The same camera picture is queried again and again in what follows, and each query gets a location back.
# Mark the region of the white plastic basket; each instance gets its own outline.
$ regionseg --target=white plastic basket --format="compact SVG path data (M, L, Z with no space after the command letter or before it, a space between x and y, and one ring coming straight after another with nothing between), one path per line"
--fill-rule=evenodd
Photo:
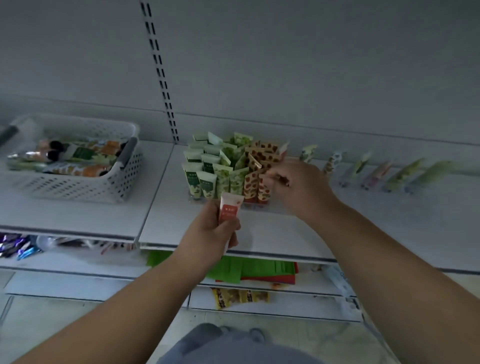
M26 124L34 121L45 132L56 135L85 135L98 138L129 138L112 169L101 177L65 176L34 171L13 171L6 156L29 135ZM77 116L28 114L14 120L0 132L0 178L7 179L22 194L32 197L90 202L124 202L140 171L142 152L139 126L125 121L81 118Z

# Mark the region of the forearm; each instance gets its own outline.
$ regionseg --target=forearm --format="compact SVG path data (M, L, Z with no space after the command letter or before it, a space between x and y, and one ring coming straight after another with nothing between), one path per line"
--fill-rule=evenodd
M314 220L401 361L479 362L477 298L343 204Z
M173 254L15 363L144 364L198 281Z

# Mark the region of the basket handle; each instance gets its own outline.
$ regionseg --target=basket handle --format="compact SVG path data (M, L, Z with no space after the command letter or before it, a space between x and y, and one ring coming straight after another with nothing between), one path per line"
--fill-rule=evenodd
M121 151L120 156L117 159L117 162L120 162L122 164L120 169L124 169L125 166L127 165L128 161L130 160L130 157L132 156L133 150L137 146L137 143L138 143L138 138L136 137L132 137L128 140L127 145Z
M14 125L9 125L0 133L0 147L8 142L11 137L18 133L18 128Z

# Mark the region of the floor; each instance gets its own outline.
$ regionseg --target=floor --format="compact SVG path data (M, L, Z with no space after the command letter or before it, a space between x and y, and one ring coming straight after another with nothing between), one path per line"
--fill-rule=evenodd
M11 276L0 270L0 287ZM480 296L479 277L454 277ZM0 294L0 364L13 360L95 308L98 303ZM357 323L202 312L182 309L148 361L156 363L168 349L202 322L238 329L258 327L276 344L300 349L326 364L393 364L396 360L363 325Z

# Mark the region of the store shelf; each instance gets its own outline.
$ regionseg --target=store shelf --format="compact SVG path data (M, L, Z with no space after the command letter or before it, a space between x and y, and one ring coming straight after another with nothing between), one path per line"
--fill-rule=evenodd
M0 259L0 268L120 279L135 279L148 270L146 254L140 249L109 250L100 255L98 250L69 247L57 247L19 261Z
M141 142L142 170L123 204L35 199L0 180L0 231L132 243L139 236L173 144Z
M212 290L207 287L195 288L190 294L188 307L189 309L215 311L216 303ZM362 316L359 311L352 312L351 315L342 312L339 304L333 297L315 297L278 292L270 293L270 303L235 304L222 311L323 320L362 321Z
M129 284L128 279L83 277L69 274L16 272L5 294L105 301ZM182 304L187 307L188 297Z
M187 197L181 168L184 146L175 146L165 175L140 235L147 249L174 249L202 206ZM432 188L428 197L365 192L357 188L335 192L400 243L445 271L480 272L475 217L480 195L478 177L451 175ZM241 210L239 245L228 255L299 262L335 262L325 243L294 216Z
M299 293L309 295L341 296L337 287L323 272L313 272L308 264L299 263L299 273L295 275L295 284L276 284L259 280L242 280L239 284L215 282L205 278L199 284L208 287L238 288L243 290L273 291L279 293Z

